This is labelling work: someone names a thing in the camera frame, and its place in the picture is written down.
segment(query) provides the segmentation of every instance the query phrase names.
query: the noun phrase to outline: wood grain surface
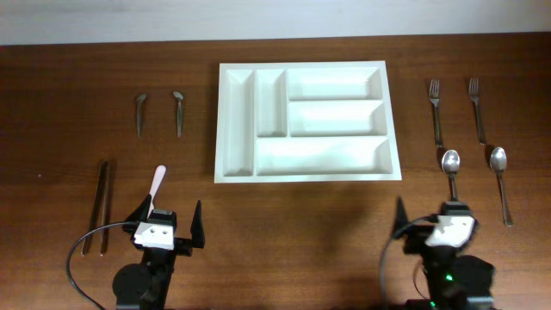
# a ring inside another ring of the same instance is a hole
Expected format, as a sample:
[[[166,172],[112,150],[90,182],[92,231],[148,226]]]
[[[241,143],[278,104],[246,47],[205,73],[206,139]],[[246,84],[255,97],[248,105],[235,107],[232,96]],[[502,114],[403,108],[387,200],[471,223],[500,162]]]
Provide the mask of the wood grain surface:
[[[115,166],[112,221],[141,203],[159,164],[168,171],[156,206],[177,212],[177,235],[189,237],[195,202],[203,202],[206,247],[177,259],[167,308],[374,307],[397,197],[412,218],[449,199],[427,99],[427,83],[441,78],[444,145],[461,155],[458,192],[480,222],[467,252],[495,265],[498,308],[548,309],[550,55],[551,34],[0,47],[0,308],[92,308],[64,267],[88,228],[102,159]],[[356,60],[387,62],[402,181],[214,184],[219,63]],[[502,222],[498,183],[477,140],[472,76],[480,77],[488,143],[509,158],[513,228]],[[181,139],[173,90],[186,96]],[[140,92],[149,98],[137,139]],[[73,273],[114,308],[113,277],[141,253],[119,229],[104,257],[99,240],[87,257],[73,257]],[[387,260],[394,303],[419,298],[418,257],[401,245]]]

